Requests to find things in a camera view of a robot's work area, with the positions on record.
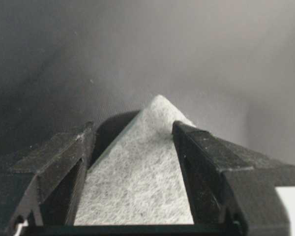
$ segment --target dark gray wall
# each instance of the dark gray wall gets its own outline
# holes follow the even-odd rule
[[[0,1],[0,155],[159,93],[295,164],[295,1]]]

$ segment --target clamp jaw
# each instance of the clamp jaw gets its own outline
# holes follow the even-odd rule
[[[176,121],[174,143],[195,223],[238,224],[245,236],[288,236],[275,190],[295,186],[295,166]]]
[[[92,122],[0,158],[0,236],[17,224],[73,224],[95,143]]]

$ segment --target white surface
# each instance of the white surface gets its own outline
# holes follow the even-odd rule
[[[192,125],[160,95],[137,115],[89,171],[75,225],[193,224],[175,120]]]
[[[23,227],[26,227],[29,225],[29,222],[27,220],[25,220],[23,223],[19,223],[17,226],[16,226],[16,232],[13,236],[20,236],[21,235],[21,232],[22,232],[22,228]]]
[[[291,236],[295,236],[295,187],[276,187],[291,223]]]

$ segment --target gray background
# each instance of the gray background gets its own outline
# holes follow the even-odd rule
[[[0,155],[156,94],[295,164],[295,1],[0,1]]]

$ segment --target white fibrous material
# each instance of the white fibrous material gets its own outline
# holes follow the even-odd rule
[[[158,95],[131,121],[89,170],[75,225],[193,224],[175,120],[192,125]]]

